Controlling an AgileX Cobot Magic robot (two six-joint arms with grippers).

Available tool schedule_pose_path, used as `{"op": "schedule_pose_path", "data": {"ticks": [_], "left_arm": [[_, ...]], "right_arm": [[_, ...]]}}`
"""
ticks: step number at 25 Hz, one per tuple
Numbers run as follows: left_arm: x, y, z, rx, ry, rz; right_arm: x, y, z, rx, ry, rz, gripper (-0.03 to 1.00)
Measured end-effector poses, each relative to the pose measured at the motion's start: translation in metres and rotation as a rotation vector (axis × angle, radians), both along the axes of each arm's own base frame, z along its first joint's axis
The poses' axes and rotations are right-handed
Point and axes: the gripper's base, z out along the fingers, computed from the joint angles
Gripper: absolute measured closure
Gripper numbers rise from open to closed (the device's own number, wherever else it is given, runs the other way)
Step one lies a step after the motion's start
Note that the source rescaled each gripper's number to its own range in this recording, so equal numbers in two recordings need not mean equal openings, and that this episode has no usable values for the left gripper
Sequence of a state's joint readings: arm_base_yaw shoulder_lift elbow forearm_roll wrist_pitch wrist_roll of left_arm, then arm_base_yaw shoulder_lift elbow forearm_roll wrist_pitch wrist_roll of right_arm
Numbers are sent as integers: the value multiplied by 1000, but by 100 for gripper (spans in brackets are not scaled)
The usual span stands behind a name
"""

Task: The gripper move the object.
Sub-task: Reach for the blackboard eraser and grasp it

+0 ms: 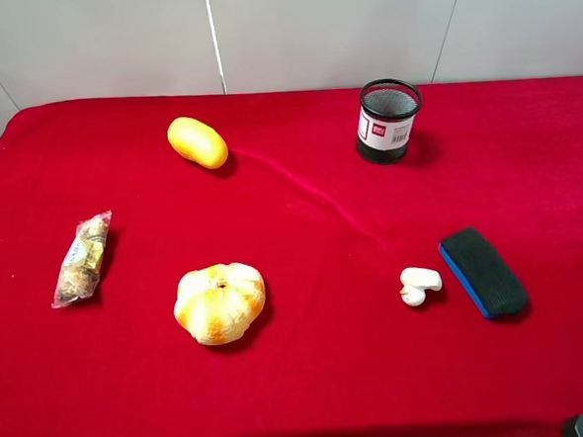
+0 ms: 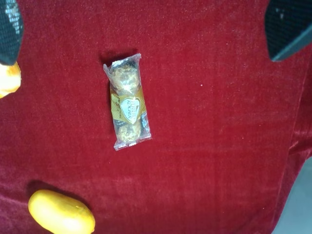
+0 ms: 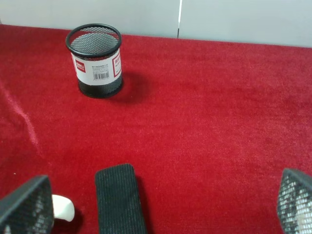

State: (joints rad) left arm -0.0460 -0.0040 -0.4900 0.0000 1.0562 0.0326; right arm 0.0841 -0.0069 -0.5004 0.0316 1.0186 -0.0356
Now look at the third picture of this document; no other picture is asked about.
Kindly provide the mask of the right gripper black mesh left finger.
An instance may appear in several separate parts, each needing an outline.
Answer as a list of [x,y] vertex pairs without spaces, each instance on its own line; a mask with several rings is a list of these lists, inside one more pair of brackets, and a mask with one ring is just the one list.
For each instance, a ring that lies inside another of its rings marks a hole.
[[54,224],[48,176],[36,176],[0,200],[2,234],[49,234]]

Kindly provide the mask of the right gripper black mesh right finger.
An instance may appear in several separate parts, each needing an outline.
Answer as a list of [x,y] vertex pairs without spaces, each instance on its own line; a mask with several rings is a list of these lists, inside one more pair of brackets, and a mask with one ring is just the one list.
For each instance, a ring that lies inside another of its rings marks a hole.
[[277,198],[277,216],[283,233],[312,232],[312,177],[297,169],[283,170]]

